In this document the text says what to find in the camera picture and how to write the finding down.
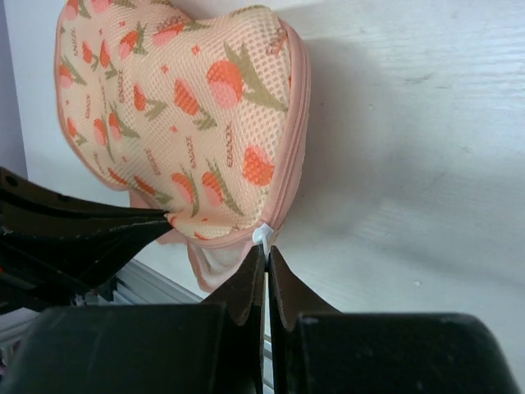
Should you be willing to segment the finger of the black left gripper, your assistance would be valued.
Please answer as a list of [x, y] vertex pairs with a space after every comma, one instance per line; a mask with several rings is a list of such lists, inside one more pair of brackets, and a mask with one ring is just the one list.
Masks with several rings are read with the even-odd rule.
[[1, 167], [1, 201], [25, 213], [39, 213], [54, 218], [131, 219], [133, 224], [167, 226], [162, 210], [124, 208], [77, 199], [38, 186], [5, 167]]
[[85, 234], [29, 235], [1, 227], [1, 267], [30, 281], [55, 283], [80, 293], [102, 285], [170, 230], [164, 219], [104, 225]]

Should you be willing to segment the pink tulip mesh laundry bag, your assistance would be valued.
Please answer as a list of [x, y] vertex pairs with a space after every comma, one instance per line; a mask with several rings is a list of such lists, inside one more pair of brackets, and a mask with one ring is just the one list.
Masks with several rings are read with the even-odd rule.
[[73, 151], [132, 207], [165, 213], [159, 242], [186, 245], [203, 291], [257, 227], [273, 241], [299, 187], [311, 68], [270, 8], [194, 20], [168, 1], [68, 1], [54, 77]]

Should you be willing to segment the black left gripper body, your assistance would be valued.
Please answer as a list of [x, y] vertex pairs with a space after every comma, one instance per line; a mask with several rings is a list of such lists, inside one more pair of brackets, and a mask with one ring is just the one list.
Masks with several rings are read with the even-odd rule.
[[82, 295], [56, 284], [47, 284], [39, 279], [22, 275], [12, 268], [1, 268], [1, 315], [18, 309], [41, 312], [52, 307], [99, 305], [114, 301], [117, 279], [113, 276], [103, 285]]

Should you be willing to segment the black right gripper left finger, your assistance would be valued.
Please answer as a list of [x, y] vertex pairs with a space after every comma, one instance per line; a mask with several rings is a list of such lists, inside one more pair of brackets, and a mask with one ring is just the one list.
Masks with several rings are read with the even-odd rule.
[[41, 313], [4, 393], [260, 393], [265, 257], [195, 304], [63, 307]]

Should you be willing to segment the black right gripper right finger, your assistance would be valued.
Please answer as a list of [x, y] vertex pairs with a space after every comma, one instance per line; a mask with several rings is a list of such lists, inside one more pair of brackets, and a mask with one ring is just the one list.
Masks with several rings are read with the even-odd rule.
[[499, 342], [460, 313], [343, 313], [268, 262], [277, 393], [517, 393]]

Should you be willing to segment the white zipper pull tie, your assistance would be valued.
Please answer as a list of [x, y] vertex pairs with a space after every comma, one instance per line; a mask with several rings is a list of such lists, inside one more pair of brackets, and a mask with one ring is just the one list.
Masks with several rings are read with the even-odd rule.
[[266, 223], [257, 227], [252, 233], [252, 242], [257, 246], [262, 246], [262, 252], [265, 259], [265, 270], [268, 270], [270, 252], [271, 252], [271, 241], [274, 235], [274, 230]]

